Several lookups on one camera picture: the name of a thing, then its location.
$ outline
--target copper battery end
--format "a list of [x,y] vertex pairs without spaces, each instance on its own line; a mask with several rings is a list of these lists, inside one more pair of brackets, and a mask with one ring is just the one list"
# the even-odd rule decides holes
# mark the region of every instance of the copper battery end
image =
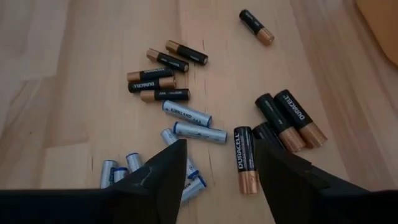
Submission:
[[299,132],[309,148],[321,147],[328,140],[314,122],[307,124]]
[[265,45],[268,46],[274,41],[275,37],[266,28],[262,28],[257,33],[257,38]]
[[147,50],[147,58],[149,58],[149,60],[156,62],[158,56],[159,52],[157,50],[154,49]]
[[139,94],[142,101],[151,102],[155,101],[155,91],[154,90],[144,90]]
[[127,73],[127,81],[128,82],[138,82],[138,81],[140,81],[139,72]]
[[258,193],[257,171],[245,171],[239,173],[239,189],[241,194]]
[[161,88],[175,88],[176,83],[174,77],[160,78],[159,85]]
[[290,152],[299,152],[305,147],[305,142],[300,137],[299,133],[293,127],[282,131],[278,135],[279,139],[285,144],[287,150]]
[[180,44],[178,44],[178,43],[176,43],[176,42],[174,42],[174,41],[172,41],[172,40],[168,40],[168,41],[166,42],[166,49],[167,49],[169,52],[172,52],[173,54],[176,54],[176,53],[177,53],[177,49],[178,49],[179,46],[180,46]]

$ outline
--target wooden surface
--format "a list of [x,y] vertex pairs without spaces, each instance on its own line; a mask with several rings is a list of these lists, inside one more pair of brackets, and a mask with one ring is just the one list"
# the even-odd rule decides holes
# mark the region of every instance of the wooden surface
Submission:
[[[239,21],[244,8],[275,35],[270,47]],[[0,188],[97,187],[103,160],[162,150],[176,119],[130,94],[126,74],[158,67],[145,52],[168,39],[209,55],[177,81],[213,127],[263,122],[255,99],[287,88],[329,138],[300,156],[370,190],[397,188],[398,71],[352,0],[1,0]],[[179,223],[274,222],[263,193],[239,193],[231,139],[188,147],[208,188]]]

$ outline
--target duracell logo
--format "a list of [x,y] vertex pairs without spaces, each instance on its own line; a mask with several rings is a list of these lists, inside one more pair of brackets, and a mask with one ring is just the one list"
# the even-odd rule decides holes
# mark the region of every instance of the duracell logo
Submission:
[[162,72],[162,71],[164,71],[164,68],[155,68],[155,69],[151,69],[151,70],[146,70],[146,71],[144,71],[144,73]]
[[174,109],[174,108],[171,108],[170,111],[172,111],[172,112],[174,112],[174,113],[177,113],[177,114],[179,114],[179,115],[181,115],[181,116],[187,117],[187,118],[189,118],[189,119],[192,118],[192,115],[186,114],[186,113],[181,112],[181,111],[179,111],[179,110],[176,110],[176,109]]
[[235,147],[236,147],[236,159],[238,161],[238,169],[243,169],[241,139],[238,133],[235,134]]
[[304,120],[305,116],[303,113],[297,108],[297,106],[293,103],[289,96],[284,95],[284,99],[286,100],[287,104],[293,109],[294,113],[300,118],[300,120]]
[[149,82],[149,83],[134,84],[135,88],[150,87],[150,86],[155,86],[155,83],[154,82]]

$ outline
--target white and blue battery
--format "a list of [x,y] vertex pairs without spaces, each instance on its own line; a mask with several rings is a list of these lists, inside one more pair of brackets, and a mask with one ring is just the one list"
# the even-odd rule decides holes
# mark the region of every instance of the white and blue battery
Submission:
[[[178,138],[170,128],[163,130],[160,135],[168,146],[178,140]],[[193,180],[197,175],[199,175],[199,170],[196,169],[193,162],[189,158],[187,158],[187,179]]]
[[127,175],[129,174],[129,170],[127,167],[119,167],[114,170],[113,176],[114,176],[114,182],[118,182],[120,180],[123,180]]
[[205,180],[201,175],[198,175],[193,180],[187,180],[182,191],[181,203],[187,202],[193,197],[196,197],[199,192],[207,187]]

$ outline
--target black plastic object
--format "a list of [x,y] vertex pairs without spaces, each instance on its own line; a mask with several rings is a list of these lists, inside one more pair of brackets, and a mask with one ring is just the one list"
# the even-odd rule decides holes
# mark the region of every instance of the black plastic object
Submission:
[[274,99],[269,93],[260,96],[256,100],[256,105],[267,118],[276,134],[279,135],[282,131],[292,127],[292,125],[276,107],[274,104]]
[[0,223],[175,223],[186,166],[180,139],[106,189],[1,190]]
[[275,148],[286,150],[285,146],[281,143],[278,136],[275,134],[274,130],[272,130],[271,125],[267,121],[257,125],[255,128],[253,128],[252,132],[256,139],[264,139]]
[[265,140],[256,167],[276,224],[397,223],[398,192],[369,192]]
[[302,129],[312,123],[311,117],[300,106],[294,96],[288,90],[283,90],[274,96],[276,106],[287,119],[290,119],[295,128]]
[[247,9],[243,9],[239,13],[239,18],[253,31],[254,34],[264,28],[264,26],[252,15]]

